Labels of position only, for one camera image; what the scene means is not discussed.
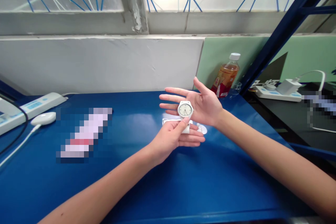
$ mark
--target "green board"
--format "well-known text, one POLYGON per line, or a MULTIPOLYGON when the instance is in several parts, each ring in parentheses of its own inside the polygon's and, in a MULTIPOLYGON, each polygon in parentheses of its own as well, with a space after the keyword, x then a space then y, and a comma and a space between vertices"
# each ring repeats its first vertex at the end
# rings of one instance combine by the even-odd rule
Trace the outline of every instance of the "green board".
MULTIPOLYGON (((311 70, 325 72, 325 81, 336 81, 336 75, 331 72, 336 69, 336 36, 309 35, 292 36, 281 48, 273 60, 288 52, 283 66, 281 81, 295 77, 311 70)), ((320 82, 318 72, 302 76, 300 82, 320 82)))
MULTIPOLYGON (((241 54, 238 61, 240 71, 236 78, 239 81, 267 39, 268 37, 264 36, 206 38, 198 65, 197 78, 210 88, 221 65, 227 62, 230 54, 234 52, 241 54)), ((272 62, 286 52, 288 54, 283 66, 281 81, 287 78, 293 79, 311 70, 324 71, 327 82, 336 81, 336 75, 332 73, 336 69, 335 35, 292 36, 272 62)), ((300 82, 319 81, 321 81, 321 74, 317 72, 307 74, 300 80, 300 82)))
POLYGON ((240 70, 236 80, 249 68, 268 37, 208 37, 205 38, 196 77, 208 88, 215 81, 221 65, 231 53, 240 53, 240 70))

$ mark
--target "blue table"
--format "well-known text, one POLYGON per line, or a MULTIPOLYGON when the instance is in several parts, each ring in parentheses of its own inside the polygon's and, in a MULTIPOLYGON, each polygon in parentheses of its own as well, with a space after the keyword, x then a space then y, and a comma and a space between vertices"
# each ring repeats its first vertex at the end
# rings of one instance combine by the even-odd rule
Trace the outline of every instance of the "blue table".
MULTIPOLYGON (((62 120, 41 127, 0 169, 0 223, 36 223, 133 153, 159 131, 159 94, 73 95, 51 111, 62 120), (92 156, 59 163, 56 152, 92 107, 112 107, 92 156)), ((241 97, 223 107, 275 141, 290 146, 241 97)), ((32 129, 29 125, 25 134, 32 129)), ((179 147, 131 189, 103 223, 218 223, 307 216, 314 212, 212 127, 198 148, 179 147)), ((3 149, 20 127, 0 137, 3 149)))

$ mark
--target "black cable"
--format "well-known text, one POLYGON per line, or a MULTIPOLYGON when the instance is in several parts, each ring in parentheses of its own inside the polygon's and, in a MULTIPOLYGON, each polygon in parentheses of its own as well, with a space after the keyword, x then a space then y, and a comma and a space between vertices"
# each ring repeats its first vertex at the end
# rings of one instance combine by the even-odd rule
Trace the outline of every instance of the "black cable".
POLYGON ((28 126, 28 116, 27 116, 26 112, 25 112, 22 108, 20 108, 18 105, 16 105, 14 102, 8 100, 6 97, 1 96, 1 98, 4 99, 4 100, 6 100, 6 101, 8 101, 9 103, 11 103, 11 104, 14 105, 15 107, 17 107, 19 110, 21 110, 21 112, 24 114, 24 116, 25 116, 25 118, 26 118, 26 121, 24 122, 24 127, 23 127, 23 129, 21 130, 20 134, 19 134, 19 135, 18 135, 18 136, 17 136, 17 137, 16 137, 16 138, 9 144, 9 145, 7 145, 7 147, 6 147, 5 149, 3 149, 3 150, 0 152, 0 155, 1 155, 2 153, 4 153, 6 150, 8 150, 8 149, 15 143, 15 141, 18 140, 18 139, 20 138, 20 136, 22 136, 22 134, 24 133, 24 131, 26 130, 26 128, 27 128, 27 126, 28 126))

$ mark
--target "power strip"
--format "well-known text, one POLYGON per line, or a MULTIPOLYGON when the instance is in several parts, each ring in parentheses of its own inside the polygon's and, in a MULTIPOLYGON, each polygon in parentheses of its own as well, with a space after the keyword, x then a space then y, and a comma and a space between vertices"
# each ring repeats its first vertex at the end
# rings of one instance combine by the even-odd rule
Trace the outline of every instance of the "power strip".
POLYGON ((290 102, 300 102, 301 94, 299 92, 291 93, 290 95, 282 95, 277 90, 270 91, 263 86, 254 86, 256 95, 260 98, 274 99, 274 100, 286 100, 290 102))
MULTIPOLYGON (((28 119, 31 119, 39 114, 42 114, 44 111, 51 109, 63 102, 67 99, 60 94, 57 93, 49 93, 45 96, 42 96, 34 101, 31 101, 20 108, 22 108, 28 119)), ((20 112, 19 114, 9 116, 7 114, 3 114, 0 116, 0 135, 6 133, 7 131, 19 126, 20 124, 25 122, 25 115, 20 112)))

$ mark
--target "glass cup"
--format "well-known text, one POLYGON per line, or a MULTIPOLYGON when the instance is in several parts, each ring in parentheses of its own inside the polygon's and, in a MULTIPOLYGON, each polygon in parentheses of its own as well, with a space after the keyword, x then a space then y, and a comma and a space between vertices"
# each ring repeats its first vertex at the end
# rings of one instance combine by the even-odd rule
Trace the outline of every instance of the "glass cup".
POLYGON ((232 86, 231 86, 231 88, 230 88, 230 90, 229 90, 229 93, 228 93, 228 97, 229 97, 229 99, 231 100, 232 98, 234 98, 234 97, 236 97, 238 94, 239 94, 239 92, 240 92, 240 90, 241 90, 241 87, 242 86, 242 84, 240 83, 240 82, 235 82, 232 86))

